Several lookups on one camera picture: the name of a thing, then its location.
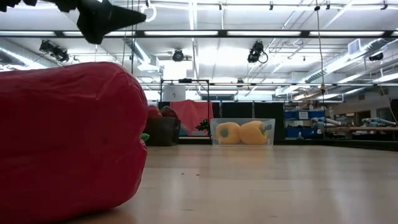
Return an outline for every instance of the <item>yellow bell pepper plush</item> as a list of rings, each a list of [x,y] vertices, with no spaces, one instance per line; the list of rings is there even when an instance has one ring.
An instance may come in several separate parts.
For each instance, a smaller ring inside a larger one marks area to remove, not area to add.
[[[234,122],[219,124],[216,128],[216,139],[220,144],[237,144],[241,141],[239,128],[240,126]]]
[[[267,128],[261,121],[251,121],[242,125],[239,134],[245,144],[260,145],[268,140]]]

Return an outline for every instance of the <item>ceiling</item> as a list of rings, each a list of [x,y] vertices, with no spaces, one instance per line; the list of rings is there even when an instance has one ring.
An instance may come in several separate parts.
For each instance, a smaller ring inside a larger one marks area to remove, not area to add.
[[[145,4],[141,1],[109,0],[118,6],[127,6],[135,10]],[[278,0],[274,1],[273,10],[269,10],[269,1],[256,0],[222,0],[223,10],[219,10],[219,0],[152,0],[150,2],[157,10],[155,19],[139,24],[137,30],[190,30],[190,29],[237,29],[237,30],[316,30],[317,14],[313,10],[315,0]],[[319,10],[319,26],[327,30],[396,30],[398,25],[398,0],[388,0],[389,7],[380,10],[383,1],[372,0],[330,0],[330,10],[325,10],[326,1],[318,0],[324,8]],[[145,11],[150,17],[151,9]],[[60,12],[55,6],[40,2],[37,7],[17,6],[7,13],[0,13],[0,30],[77,30],[76,21],[79,13]],[[129,59],[131,49],[124,45],[122,39],[104,39],[101,45],[92,45],[85,39],[46,39],[68,49],[68,53],[76,60],[67,64],[94,61],[112,61],[132,69],[137,77],[152,77],[159,81],[158,73],[142,72],[137,69],[140,64]],[[248,63],[249,49],[255,41],[261,40],[267,52],[269,61],[259,67],[258,63]],[[12,42],[37,55],[42,39],[38,38],[8,38]],[[160,65],[173,63],[170,53],[182,49],[185,55],[193,56],[191,38],[157,38],[137,39],[137,43],[149,55],[156,55]],[[322,58],[327,61],[347,51],[347,44],[354,39],[322,39]],[[198,38],[195,39],[196,65],[198,76],[213,82],[235,82],[244,78],[245,82],[297,82],[294,76],[306,76],[321,66],[320,45],[318,39],[286,38]],[[396,57],[395,47],[383,49],[384,61]],[[47,55],[47,60],[55,60]],[[366,66],[375,66],[381,62],[368,62]],[[187,76],[193,77],[193,63],[184,63],[188,68]],[[334,71],[329,82],[354,75],[365,70],[364,60],[358,60],[348,66]]]

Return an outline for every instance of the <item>clear plastic bin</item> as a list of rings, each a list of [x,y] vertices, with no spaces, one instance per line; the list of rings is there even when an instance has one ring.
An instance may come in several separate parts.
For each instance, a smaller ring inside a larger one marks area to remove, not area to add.
[[[274,144],[275,119],[214,118],[210,121],[213,145]]]

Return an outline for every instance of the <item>wall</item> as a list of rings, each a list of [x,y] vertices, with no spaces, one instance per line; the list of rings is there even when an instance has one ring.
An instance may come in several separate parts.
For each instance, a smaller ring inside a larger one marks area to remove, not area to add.
[[[381,96],[376,91],[368,91],[365,93],[365,100],[358,100],[358,95],[346,98],[346,103],[340,103],[332,106],[335,114],[345,114],[359,111],[371,111],[371,116],[377,116],[377,109],[389,107],[389,100],[398,98],[398,88],[390,87],[389,94]]]

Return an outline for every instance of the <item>wooden floor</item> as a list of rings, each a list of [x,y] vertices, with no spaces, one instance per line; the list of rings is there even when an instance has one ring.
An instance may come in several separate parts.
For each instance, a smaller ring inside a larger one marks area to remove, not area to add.
[[[324,146],[150,148],[133,199],[69,223],[397,223],[398,153]]]

